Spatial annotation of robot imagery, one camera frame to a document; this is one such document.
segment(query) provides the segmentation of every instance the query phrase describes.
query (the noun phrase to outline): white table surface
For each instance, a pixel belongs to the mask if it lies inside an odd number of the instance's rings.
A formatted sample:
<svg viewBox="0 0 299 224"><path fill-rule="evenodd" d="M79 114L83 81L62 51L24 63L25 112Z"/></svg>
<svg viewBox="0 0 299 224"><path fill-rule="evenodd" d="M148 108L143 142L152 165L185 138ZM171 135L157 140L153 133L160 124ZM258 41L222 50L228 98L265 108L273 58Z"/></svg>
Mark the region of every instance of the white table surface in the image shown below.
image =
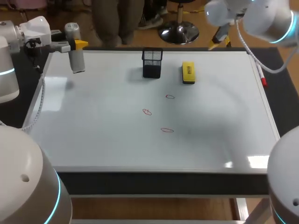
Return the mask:
<svg viewBox="0 0 299 224"><path fill-rule="evenodd" d="M142 77L140 51L84 56L78 74L67 54L49 56L43 110L29 132L58 172L266 172L279 134L245 52L164 52L160 79ZM182 84L183 61L195 63L193 85Z"/></svg>

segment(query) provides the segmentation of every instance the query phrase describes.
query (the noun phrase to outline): yellow eraser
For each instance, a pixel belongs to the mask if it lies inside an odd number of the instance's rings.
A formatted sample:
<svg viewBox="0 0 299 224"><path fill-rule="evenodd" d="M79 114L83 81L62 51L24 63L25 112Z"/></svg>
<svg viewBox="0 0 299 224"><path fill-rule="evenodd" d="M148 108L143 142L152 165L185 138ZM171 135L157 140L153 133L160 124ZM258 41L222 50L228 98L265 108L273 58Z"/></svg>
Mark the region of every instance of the yellow eraser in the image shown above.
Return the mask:
<svg viewBox="0 0 299 224"><path fill-rule="evenodd" d="M183 62L183 83L194 84L195 83L195 68L194 62Z"/></svg>

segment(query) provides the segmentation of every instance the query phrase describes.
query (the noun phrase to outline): red circle mark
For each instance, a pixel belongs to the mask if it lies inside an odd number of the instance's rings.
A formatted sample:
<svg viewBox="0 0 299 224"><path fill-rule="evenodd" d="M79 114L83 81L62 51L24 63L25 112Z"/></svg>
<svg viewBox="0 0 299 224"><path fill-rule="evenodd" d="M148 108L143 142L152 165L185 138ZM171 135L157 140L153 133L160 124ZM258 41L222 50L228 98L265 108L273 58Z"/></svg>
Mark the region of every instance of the red circle mark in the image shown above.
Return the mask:
<svg viewBox="0 0 299 224"><path fill-rule="evenodd" d="M143 111L143 113L145 113L146 115L151 115L151 112L148 110L148 109L143 109L142 110Z"/></svg>
<svg viewBox="0 0 299 224"><path fill-rule="evenodd" d="M173 95L166 95L165 97L168 98L168 99L174 99L175 98Z"/></svg>
<svg viewBox="0 0 299 224"><path fill-rule="evenodd" d="M161 128L161 131L162 132L174 132L173 130L169 129L169 128L166 128L166 127L162 127Z"/></svg>

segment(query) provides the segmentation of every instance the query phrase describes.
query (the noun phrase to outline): cable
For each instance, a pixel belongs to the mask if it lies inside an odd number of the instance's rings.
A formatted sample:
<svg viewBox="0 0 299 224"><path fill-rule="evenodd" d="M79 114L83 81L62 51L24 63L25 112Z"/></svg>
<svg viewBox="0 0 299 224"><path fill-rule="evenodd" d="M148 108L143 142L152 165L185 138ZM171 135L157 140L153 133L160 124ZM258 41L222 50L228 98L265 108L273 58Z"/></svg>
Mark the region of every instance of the cable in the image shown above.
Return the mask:
<svg viewBox="0 0 299 224"><path fill-rule="evenodd" d="M247 46L246 42L244 41L244 39L242 38L242 35L241 35L241 32L240 32L240 28L239 28L239 23L237 20L235 20L235 23L237 25L237 30L238 30L238 35L239 35L239 38L240 38L240 41L241 43L243 44L244 48L247 50L247 52L253 57L253 59L255 60L256 63L258 63L264 70L266 70L267 72L269 73L272 73L272 74L277 74L277 73L280 73L282 72L283 70L286 69L288 63L290 62L291 58L294 56L294 54L298 51L298 43L299 43L299 39L298 39L298 35L296 35L296 41L297 41L297 47L290 53L289 57L287 58L287 60L285 61L285 63L283 64L283 66L280 68L280 69L277 69L277 70L272 70L272 69L269 69L267 66L265 66L263 63L261 63L257 57L255 57L255 55L252 53L252 51L249 49L249 47ZM298 26L296 26L296 34L299 33L299 29L298 29Z"/></svg>
<svg viewBox="0 0 299 224"><path fill-rule="evenodd" d="M46 82L45 82L45 77L43 74L41 74L41 80L42 80L42 97L41 97L41 102L39 104L39 107L38 107L38 111L36 113L36 117L34 118L34 120L32 121L32 123L26 127L23 127L23 128L19 128L20 130L22 131L26 131L28 129L30 129L33 125L35 125L35 123L37 122L41 112L42 112L42 108L43 108L43 99L44 99L44 96L45 96L45 90L46 90ZM1 120L0 120L0 125L2 126L7 126L6 124L4 124Z"/></svg>

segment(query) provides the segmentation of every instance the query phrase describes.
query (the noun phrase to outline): metal chair base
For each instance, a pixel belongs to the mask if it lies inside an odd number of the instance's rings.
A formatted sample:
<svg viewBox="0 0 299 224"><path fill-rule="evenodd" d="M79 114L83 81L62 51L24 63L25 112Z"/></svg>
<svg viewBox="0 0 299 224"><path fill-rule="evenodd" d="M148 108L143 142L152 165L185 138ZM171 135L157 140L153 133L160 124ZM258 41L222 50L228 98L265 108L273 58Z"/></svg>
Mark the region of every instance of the metal chair base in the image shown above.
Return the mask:
<svg viewBox="0 0 299 224"><path fill-rule="evenodd" d="M199 30L190 22L183 21L180 24L170 21L158 29L162 40L173 44L187 44L195 41L199 36Z"/></svg>

